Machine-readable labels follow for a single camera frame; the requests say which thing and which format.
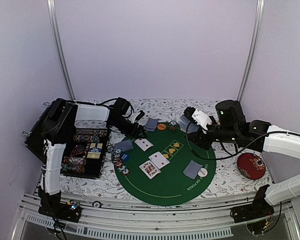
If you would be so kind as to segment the blue playing card deck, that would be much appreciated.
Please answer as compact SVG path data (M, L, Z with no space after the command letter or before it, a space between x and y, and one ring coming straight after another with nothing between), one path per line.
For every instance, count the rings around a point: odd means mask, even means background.
M186 130L188 127L188 133L194 133L199 129L199 126L192 123L190 120L188 120L184 115L181 115L179 117L179 122L178 122L180 129L181 130Z

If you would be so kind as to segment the dealt blue card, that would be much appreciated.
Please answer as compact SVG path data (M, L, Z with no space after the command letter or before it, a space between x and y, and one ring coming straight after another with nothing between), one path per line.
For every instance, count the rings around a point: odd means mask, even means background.
M122 152L127 152L134 149L133 143L130 139L115 143L114 147L116 149L121 149Z
M186 177L194 180L201 168L202 168L201 164L198 164L195 161L191 160L189 164L186 166L186 168L183 170L183 174Z
M149 117L143 129L148 132L154 132L155 129L157 128L158 122L159 122L158 118Z

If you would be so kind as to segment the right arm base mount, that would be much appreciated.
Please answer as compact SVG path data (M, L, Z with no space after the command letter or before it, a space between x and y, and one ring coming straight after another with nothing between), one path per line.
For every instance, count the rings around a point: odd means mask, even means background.
M256 220L263 217L272 217L274 208L266 202L266 190L270 185L264 185L256 192L252 203L235 206L230 210L230 216L235 223ZM253 235L264 234L268 228L269 220L249 223L247 228Z

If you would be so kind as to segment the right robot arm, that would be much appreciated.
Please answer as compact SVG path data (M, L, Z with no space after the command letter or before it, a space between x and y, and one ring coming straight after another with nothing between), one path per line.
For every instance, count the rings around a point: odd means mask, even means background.
M224 100L216 104L218 119L198 108L187 107L183 114L198 126L193 133L186 133L186 141L208 150L212 143L236 144L242 151L278 153L300 159L300 133L280 128L262 120L247 122L241 104L237 100ZM287 180L258 189L249 206L252 218L259 218L282 201L300 196L300 174Z

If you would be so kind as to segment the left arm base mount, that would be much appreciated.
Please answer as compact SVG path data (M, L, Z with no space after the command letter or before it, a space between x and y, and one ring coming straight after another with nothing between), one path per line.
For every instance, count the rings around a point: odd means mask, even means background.
M67 203L62 203L61 192L48 194L41 191L39 197L39 214L52 217L56 220L65 220L73 223L79 222L83 210L79 202L70 200Z

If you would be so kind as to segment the stack of poker chips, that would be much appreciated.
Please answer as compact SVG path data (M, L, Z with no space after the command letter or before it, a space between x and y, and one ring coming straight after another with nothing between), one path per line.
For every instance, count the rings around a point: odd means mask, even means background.
M107 153L110 154L111 157L110 159L114 165L114 168L118 170L120 173L122 173L124 176L128 176L131 171L125 164L126 161L123 162L121 160L122 154L124 154L124 152L122 152L121 149L115 148L114 145L111 145L107 148Z
M169 123L169 129L171 131L175 131L176 129L178 128L178 123L174 120L172 120L170 123Z

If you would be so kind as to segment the white dealer button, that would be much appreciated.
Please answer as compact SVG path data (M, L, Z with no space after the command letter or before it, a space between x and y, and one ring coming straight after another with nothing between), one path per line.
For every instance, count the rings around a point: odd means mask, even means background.
M198 172L198 176L205 178L208 175L208 170L206 168L201 168Z

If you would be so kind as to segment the blue small blind button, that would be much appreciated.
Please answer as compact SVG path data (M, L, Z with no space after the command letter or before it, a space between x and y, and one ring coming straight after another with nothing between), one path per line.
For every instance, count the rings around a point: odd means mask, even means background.
M130 155L127 154L127 153L123 153L122 156L121 156L121 160L123 162L127 162L128 160L130 159Z

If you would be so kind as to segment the orange big blind button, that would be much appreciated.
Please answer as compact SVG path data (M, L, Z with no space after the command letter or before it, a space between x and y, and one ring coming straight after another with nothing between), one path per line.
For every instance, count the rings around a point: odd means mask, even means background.
M167 128L167 126L164 123L159 123L157 125L157 129L160 131L164 131Z

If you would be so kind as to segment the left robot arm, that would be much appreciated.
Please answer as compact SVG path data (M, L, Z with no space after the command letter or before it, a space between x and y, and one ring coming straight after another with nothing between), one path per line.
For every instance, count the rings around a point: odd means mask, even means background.
M60 217L64 213L64 205L55 198L60 197L60 171L62 156L66 144L76 132L76 121L105 122L108 129L115 127L120 133L145 139L144 127L137 123L143 117L138 113L131 121L126 112L131 103L122 98L112 98L101 103L77 102L58 98L48 109L42 123L43 153L40 189L43 191L42 200L45 209L53 216Z

